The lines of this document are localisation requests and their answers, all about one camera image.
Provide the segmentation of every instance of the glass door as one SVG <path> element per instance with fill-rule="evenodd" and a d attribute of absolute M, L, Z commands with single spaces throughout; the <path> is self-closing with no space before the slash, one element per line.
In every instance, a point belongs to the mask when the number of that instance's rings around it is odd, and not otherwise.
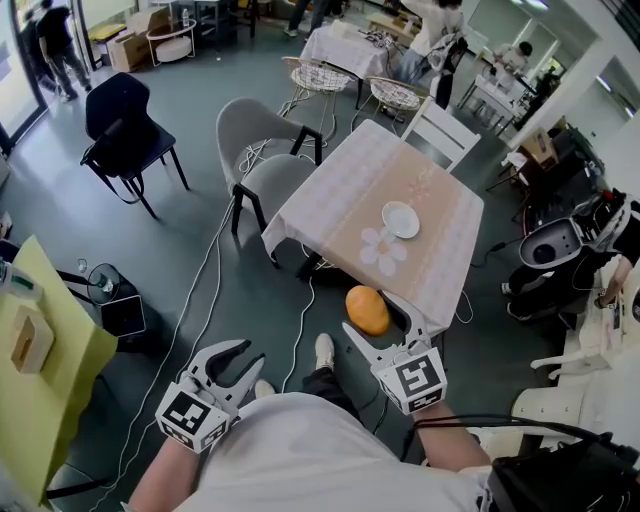
<path fill-rule="evenodd" d="M 17 15 L 14 0 L 0 0 L 0 147 L 7 155 L 46 109 L 35 76 L 26 68 Z"/>

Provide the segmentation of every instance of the shoe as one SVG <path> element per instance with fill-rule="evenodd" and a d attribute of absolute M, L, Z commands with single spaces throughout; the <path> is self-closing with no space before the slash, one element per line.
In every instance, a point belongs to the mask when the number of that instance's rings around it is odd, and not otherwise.
<path fill-rule="evenodd" d="M 316 338 L 316 370 L 320 368 L 330 368 L 333 370 L 333 356 L 335 352 L 331 336 L 326 333 L 318 336 Z"/>
<path fill-rule="evenodd" d="M 273 386 L 264 379 L 258 379 L 253 389 L 256 393 L 256 398 L 264 398 L 265 396 L 276 394 Z"/>
<path fill-rule="evenodd" d="M 511 302 L 509 302 L 509 304 L 507 304 L 507 313 L 509 314 L 509 316 L 512 316 L 513 318 L 515 318 L 516 320 L 520 321 L 520 322 L 526 322 L 527 320 L 531 320 L 531 317 L 533 315 L 525 315 L 525 316 L 518 316 L 515 313 L 511 312 Z"/>
<path fill-rule="evenodd" d="M 509 283 L 500 283 L 500 291 L 502 292 L 502 295 L 506 295 L 507 297 L 515 297 L 516 294 L 513 293 L 511 291 L 511 288 L 509 288 Z"/>

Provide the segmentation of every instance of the black chair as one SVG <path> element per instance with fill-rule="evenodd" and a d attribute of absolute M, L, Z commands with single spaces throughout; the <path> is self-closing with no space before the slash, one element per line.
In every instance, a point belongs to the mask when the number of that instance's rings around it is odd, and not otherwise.
<path fill-rule="evenodd" d="M 164 155 L 171 152 L 184 188 L 189 190 L 189 185 L 187 185 L 187 180 L 184 177 L 178 156 L 173 147 L 176 143 L 175 137 L 154 122 L 147 114 L 149 95 L 149 88 L 142 82 L 127 73 L 118 73 L 89 93 L 87 96 L 85 122 L 87 135 L 94 141 L 97 141 L 114 123 L 125 118 L 131 119 L 132 116 L 139 117 L 140 120 L 150 123 L 151 126 L 155 126 L 157 135 L 154 135 L 155 140 L 152 140 L 146 145 L 146 154 L 143 155 L 141 163 L 136 165 L 139 169 L 129 170 L 119 177 L 127 190 L 132 194 L 135 193 L 151 216 L 157 219 L 149 203 L 147 203 L 143 197 L 144 184 L 142 183 L 142 171 L 158 159 L 160 159 L 163 165 L 167 165 L 164 160 Z M 102 173 L 95 172 L 105 184 L 116 193 L 109 182 L 109 178 Z"/>

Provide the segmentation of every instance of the forearm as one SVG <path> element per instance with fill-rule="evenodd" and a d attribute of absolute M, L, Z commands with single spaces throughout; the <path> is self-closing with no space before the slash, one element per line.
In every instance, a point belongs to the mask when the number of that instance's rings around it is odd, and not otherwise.
<path fill-rule="evenodd" d="M 170 512 L 191 496 L 199 455 L 167 439 L 140 483 L 129 506 L 136 512 Z"/>
<path fill-rule="evenodd" d="M 453 416 L 451 409 L 439 402 L 413 414 L 415 421 Z M 447 420 L 446 423 L 457 423 Z M 431 467 L 460 471 L 464 468 L 488 466 L 489 457 L 464 427 L 422 428 L 418 436 Z"/>

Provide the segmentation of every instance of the white plate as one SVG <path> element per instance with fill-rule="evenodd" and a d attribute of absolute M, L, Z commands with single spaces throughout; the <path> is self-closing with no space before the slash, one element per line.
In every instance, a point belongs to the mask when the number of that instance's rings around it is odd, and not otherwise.
<path fill-rule="evenodd" d="M 389 201 L 382 208 L 382 222 L 399 238 L 413 238 L 420 231 L 420 219 L 408 204 Z"/>

